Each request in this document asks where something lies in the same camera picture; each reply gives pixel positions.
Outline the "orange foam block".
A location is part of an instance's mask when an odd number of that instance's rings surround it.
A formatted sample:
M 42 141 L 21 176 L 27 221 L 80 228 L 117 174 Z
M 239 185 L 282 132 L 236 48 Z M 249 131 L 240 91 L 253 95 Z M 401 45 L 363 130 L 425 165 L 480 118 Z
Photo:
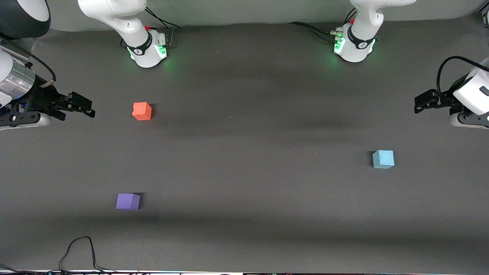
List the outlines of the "orange foam block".
M 152 118 L 152 107 L 147 102 L 133 103 L 132 116 L 138 121 L 147 121 Z

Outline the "purple foam block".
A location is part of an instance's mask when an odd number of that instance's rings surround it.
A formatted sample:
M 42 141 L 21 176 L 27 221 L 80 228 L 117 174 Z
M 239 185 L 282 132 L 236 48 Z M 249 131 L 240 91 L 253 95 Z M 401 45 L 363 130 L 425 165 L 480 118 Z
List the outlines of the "purple foam block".
M 139 210 L 141 195 L 134 193 L 119 193 L 115 209 L 136 211 Z

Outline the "dark grey table mat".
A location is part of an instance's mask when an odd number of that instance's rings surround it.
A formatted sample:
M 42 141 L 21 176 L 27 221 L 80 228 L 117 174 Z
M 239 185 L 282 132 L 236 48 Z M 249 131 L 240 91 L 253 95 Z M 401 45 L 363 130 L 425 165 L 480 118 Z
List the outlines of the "dark grey table mat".
M 413 111 L 445 58 L 487 57 L 481 16 L 379 37 L 348 64 L 300 26 L 185 27 L 145 70 L 113 31 L 50 31 L 34 54 L 96 117 L 0 132 L 0 263 L 90 236 L 112 270 L 489 274 L 489 130 Z

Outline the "light blue foam block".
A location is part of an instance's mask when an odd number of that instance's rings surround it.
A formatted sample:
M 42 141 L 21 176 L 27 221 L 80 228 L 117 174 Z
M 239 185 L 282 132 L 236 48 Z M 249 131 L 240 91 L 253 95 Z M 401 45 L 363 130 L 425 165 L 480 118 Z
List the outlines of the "light blue foam block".
M 389 169 L 395 166 L 393 151 L 379 150 L 372 154 L 372 166 L 377 169 Z

